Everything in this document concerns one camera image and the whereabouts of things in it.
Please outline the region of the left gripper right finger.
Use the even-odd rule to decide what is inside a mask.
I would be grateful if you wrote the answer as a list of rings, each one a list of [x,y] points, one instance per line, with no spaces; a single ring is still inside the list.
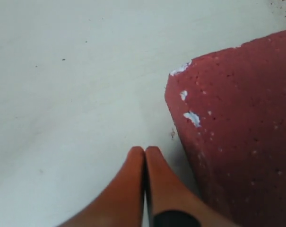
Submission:
[[[193,194],[170,168],[158,147],[148,147],[145,154],[151,227],[238,226]]]

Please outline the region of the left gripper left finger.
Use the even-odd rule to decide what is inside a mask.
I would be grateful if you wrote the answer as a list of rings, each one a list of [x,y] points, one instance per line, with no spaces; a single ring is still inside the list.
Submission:
[[[140,227],[144,208],[145,152],[130,149],[107,187],[61,227]]]

